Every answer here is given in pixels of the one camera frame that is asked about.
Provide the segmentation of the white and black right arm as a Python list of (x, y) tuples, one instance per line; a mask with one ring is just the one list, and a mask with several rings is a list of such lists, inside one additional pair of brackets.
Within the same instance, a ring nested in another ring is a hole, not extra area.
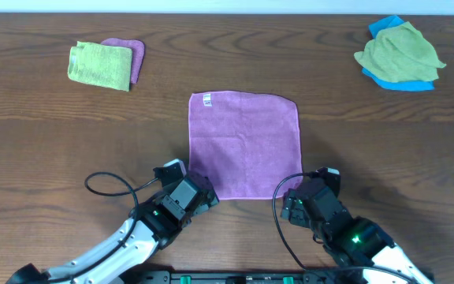
[(308, 228), (315, 242), (333, 258), (336, 280), (344, 283), (431, 284), (431, 275), (419, 270), (404, 250), (375, 222), (354, 217), (339, 201), (339, 174), (301, 173), (283, 179), (274, 190), (276, 202), (282, 185), (303, 178), (284, 195), (281, 217), (291, 224)]

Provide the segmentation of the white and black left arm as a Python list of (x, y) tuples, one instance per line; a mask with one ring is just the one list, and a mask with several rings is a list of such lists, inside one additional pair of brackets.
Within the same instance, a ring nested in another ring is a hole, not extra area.
[(39, 271), (29, 263), (8, 283), (110, 283), (169, 246), (192, 217), (218, 204), (208, 178), (193, 172), (134, 207), (130, 217), (105, 241), (58, 267)]

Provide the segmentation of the purple microfiber cloth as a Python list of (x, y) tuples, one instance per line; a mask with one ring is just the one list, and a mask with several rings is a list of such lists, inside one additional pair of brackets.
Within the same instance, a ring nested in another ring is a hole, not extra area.
[(194, 93), (188, 102), (189, 168), (210, 179), (220, 200), (269, 200), (301, 182), (297, 105), (282, 96)]

